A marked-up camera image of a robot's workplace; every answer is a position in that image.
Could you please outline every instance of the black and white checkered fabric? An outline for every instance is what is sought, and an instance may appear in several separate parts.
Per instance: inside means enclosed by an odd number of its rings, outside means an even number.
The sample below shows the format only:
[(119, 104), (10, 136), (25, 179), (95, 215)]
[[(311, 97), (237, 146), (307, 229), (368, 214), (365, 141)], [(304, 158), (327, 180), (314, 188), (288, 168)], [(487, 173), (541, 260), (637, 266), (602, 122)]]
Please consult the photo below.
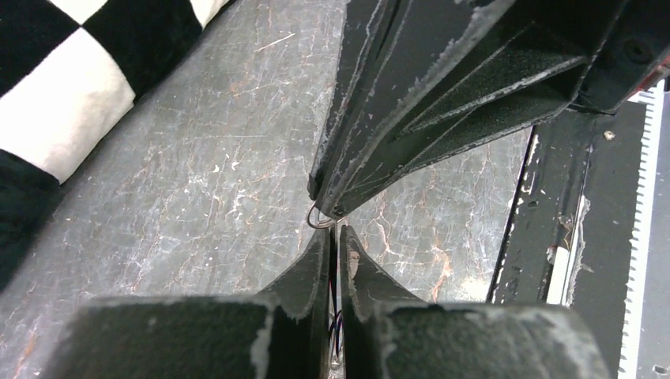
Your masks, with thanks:
[(227, 2), (0, 0), (0, 250)]

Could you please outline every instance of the marble floor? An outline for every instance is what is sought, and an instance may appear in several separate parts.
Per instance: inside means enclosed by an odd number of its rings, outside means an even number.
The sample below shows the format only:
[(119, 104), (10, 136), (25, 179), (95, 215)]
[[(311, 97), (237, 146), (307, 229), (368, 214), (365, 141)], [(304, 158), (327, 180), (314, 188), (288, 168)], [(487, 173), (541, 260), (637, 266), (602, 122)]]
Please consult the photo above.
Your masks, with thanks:
[[(346, 0), (238, 0), (65, 184), (0, 294), (0, 377), (40, 374), (105, 295), (254, 292), (307, 244), (307, 172)], [(416, 172), (348, 218), (431, 301), (484, 299), (527, 132)]]

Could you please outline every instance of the screw hole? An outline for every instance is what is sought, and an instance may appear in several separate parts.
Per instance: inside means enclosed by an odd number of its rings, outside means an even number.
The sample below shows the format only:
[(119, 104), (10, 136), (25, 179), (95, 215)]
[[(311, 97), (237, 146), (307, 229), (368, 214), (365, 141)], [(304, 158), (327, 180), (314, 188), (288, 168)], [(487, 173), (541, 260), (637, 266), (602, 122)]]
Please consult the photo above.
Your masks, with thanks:
[(637, 39), (629, 39), (623, 44), (623, 50), (631, 62), (640, 65), (651, 62), (652, 54), (649, 46)]
[(659, 365), (653, 365), (652, 369), (654, 373), (657, 373), (659, 375), (668, 375), (670, 374), (670, 368), (668, 367), (663, 367)]

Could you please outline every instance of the white tile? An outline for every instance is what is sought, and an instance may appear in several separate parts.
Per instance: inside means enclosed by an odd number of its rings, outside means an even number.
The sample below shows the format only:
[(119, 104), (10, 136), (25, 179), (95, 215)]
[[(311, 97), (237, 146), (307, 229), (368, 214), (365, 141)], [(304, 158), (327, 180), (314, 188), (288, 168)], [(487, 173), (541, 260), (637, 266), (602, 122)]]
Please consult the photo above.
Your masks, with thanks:
[(107, 0), (49, 0), (63, 12), (72, 17), (79, 25), (84, 24)]
[(195, 17), (204, 28), (229, 0), (190, 0)]
[(0, 149), (64, 182), (134, 97), (111, 56), (80, 28), (0, 98)]

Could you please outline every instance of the white serrated edge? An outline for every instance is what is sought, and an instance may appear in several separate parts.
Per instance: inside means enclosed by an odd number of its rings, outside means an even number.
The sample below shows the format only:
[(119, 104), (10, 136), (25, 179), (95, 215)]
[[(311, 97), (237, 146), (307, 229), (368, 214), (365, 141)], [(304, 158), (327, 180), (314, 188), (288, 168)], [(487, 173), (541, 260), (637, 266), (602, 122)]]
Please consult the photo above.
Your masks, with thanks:
[(630, 240), (632, 251), (630, 254), (630, 271), (628, 272), (626, 314), (623, 318), (619, 379), (635, 379), (638, 373), (638, 351), (640, 328), (642, 327), (647, 256), (649, 254), (653, 187), (656, 181), (658, 142), (661, 137), (661, 118), (663, 117), (663, 86), (664, 81), (661, 81), (648, 92), (639, 92), (629, 99), (629, 101), (635, 103), (646, 104), (647, 110), (645, 131), (642, 137), (638, 204), (635, 209), (633, 238)]

